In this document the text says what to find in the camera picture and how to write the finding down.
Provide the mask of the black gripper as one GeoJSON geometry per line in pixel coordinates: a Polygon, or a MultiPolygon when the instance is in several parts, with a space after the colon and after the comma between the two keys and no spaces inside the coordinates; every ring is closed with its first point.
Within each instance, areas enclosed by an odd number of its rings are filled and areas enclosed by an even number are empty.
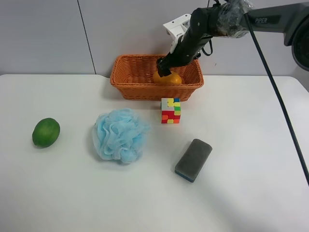
{"type": "Polygon", "coordinates": [[[205,33],[200,26],[190,26],[182,38],[178,40],[174,51],[157,61],[159,76],[169,76],[171,68],[190,64],[211,39],[212,36],[205,33]]]}

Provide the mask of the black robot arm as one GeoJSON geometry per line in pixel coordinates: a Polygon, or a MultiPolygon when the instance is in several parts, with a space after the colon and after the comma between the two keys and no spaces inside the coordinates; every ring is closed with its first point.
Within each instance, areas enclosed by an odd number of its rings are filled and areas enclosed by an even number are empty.
{"type": "Polygon", "coordinates": [[[246,0],[227,0],[224,4],[197,8],[163,25],[173,38],[170,52],[156,62],[160,77],[172,68],[189,65],[213,37],[240,38],[255,31],[282,33],[284,45],[292,48],[295,62],[309,69],[309,4],[308,2],[253,9],[246,0]]]}

